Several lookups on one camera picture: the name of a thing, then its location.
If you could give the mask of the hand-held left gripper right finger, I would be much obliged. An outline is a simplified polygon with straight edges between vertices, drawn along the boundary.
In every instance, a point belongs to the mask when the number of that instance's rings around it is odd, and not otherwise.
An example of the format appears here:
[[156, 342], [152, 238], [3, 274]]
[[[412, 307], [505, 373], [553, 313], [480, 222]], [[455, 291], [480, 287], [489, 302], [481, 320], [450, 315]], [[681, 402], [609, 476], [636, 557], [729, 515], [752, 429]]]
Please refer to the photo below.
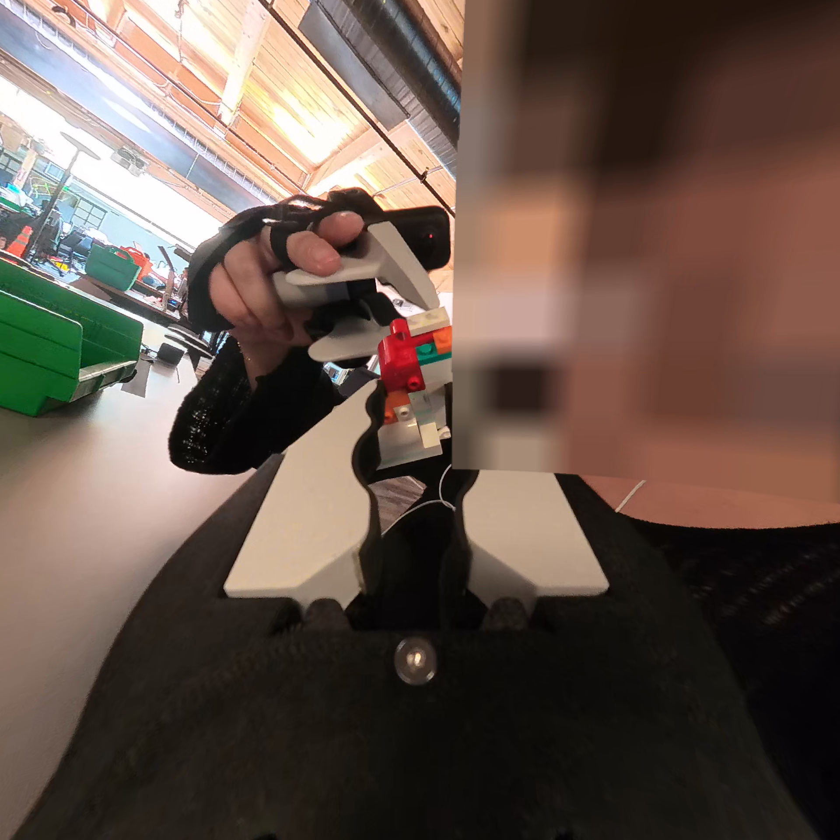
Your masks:
[[531, 610], [544, 597], [588, 597], [609, 583], [551, 472], [462, 470], [453, 505], [451, 606], [512, 599]]

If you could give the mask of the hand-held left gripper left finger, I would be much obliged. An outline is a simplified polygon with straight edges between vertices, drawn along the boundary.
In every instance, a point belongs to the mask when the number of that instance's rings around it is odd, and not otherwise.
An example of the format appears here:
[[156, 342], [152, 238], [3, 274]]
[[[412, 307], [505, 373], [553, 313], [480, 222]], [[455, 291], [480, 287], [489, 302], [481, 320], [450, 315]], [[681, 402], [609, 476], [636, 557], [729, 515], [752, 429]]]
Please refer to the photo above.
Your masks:
[[363, 385], [286, 450], [226, 579], [227, 597], [346, 607], [361, 593], [372, 508], [352, 456], [371, 427], [366, 403], [376, 386]]

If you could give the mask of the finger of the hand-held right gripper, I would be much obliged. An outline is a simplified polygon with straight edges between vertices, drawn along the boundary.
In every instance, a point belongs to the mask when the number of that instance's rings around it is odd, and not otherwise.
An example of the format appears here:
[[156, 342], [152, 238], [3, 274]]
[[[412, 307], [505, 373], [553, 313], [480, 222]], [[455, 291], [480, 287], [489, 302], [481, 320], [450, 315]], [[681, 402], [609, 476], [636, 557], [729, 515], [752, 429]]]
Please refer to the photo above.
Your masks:
[[380, 222], [367, 227], [364, 263], [373, 269], [373, 277], [392, 287], [399, 298], [423, 310], [439, 307], [438, 293], [427, 270], [393, 224]]
[[319, 363], [365, 363], [389, 334], [389, 326], [373, 320], [340, 320], [329, 334], [312, 342], [308, 354]]

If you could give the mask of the red and white lego model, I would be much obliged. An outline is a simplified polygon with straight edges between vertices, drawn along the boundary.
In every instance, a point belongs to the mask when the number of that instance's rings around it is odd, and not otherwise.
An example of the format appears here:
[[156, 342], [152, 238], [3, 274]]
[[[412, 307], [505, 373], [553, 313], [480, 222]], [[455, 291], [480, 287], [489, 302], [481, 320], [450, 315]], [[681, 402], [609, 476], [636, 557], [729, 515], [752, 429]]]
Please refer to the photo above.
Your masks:
[[442, 454], [444, 441], [451, 437], [446, 398], [452, 382], [451, 345], [446, 308], [395, 319], [380, 342], [385, 403], [377, 435], [382, 469]]

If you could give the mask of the person's right hand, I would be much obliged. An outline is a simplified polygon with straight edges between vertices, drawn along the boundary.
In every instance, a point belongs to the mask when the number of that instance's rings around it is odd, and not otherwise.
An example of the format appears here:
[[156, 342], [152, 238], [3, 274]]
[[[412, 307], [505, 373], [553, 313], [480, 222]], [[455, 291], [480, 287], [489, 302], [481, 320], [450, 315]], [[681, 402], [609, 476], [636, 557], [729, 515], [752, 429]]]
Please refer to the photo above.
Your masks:
[[329, 277], [382, 207], [361, 189], [331, 192], [326, 200], [294, 196], [235, 216], [200, 244], [188, 267], [186, 312], [192, 325], [225, 329], [241, 347], [304, 346], [308, 315], [286, 311], [274, 275], [303, 270]]

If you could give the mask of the black ceiling panel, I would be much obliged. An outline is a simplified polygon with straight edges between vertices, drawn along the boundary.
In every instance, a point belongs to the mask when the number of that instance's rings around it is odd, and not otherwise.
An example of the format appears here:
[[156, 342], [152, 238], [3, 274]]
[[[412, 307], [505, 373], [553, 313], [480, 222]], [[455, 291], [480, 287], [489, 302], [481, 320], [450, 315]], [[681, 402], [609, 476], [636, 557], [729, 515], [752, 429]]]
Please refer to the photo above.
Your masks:
[[372, 112], [386, 131], [393, 131], [400, 123], [409, 119], [409, 114], [402, 104], [394, 99], [355, 48], [345, 40], [320, 2], [309, 2], [308, 9], [301, 18], [299, 30], [334, 74]]

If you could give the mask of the dark work table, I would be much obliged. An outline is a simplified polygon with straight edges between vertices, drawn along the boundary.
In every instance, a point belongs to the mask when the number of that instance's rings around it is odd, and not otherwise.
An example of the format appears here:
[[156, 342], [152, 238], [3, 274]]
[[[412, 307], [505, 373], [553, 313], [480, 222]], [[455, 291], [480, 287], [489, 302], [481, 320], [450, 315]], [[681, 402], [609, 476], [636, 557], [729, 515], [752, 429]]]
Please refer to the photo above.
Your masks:
[[116, 308], [164, 327], [183, 326], [191, 329], [189, 321], [176, 311], [164, 311], [158, 303], [133, 290], [122, 291], [87, 275], [69, 281], [69, 287], [105, 301]]

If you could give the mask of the person's black sweater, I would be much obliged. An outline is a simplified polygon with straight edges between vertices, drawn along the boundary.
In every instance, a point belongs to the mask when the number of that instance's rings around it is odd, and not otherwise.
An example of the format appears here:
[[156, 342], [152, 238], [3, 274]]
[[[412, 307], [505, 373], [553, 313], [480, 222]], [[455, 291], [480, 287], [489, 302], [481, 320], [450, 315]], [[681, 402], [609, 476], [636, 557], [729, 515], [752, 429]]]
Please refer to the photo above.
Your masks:
[[838, 525], [670, 526], [556, 478], [599, 559], [657, 561], [693, 600], [782, 781], [816, 834], [839, 838]]

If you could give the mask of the small green plastic bin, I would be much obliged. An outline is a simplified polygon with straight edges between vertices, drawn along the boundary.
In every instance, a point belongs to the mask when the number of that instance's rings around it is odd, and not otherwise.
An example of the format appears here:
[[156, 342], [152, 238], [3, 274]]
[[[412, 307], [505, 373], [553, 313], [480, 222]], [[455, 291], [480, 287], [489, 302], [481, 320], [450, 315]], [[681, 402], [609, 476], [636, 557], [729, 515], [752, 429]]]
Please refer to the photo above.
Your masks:
[[91, 243], [85, 273], [101, 284], [120, 292], [132, 289], [140, 277], [141, 266], [123, 248]]

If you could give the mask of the large green plastic bin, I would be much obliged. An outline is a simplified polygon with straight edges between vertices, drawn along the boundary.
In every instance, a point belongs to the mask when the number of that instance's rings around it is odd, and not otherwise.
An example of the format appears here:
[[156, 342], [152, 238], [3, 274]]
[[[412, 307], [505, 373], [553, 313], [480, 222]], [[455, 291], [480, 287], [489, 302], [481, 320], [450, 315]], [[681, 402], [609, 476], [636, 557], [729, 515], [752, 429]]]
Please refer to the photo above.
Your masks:
[[133, 378], [140, 320], [2, 259], [1, 407], [30, 417]]

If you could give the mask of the black ventilation duct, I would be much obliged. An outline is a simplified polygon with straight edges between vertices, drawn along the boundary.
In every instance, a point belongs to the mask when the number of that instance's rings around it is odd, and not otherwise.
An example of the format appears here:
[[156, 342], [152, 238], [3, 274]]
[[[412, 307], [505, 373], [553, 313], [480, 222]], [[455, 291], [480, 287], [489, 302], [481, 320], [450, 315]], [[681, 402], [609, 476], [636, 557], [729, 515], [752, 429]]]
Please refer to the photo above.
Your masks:
[[371, 3], [371, 37], [435, 126], [429, 145], [441, 165], [457, 178], [461, 76], [419, 2]]

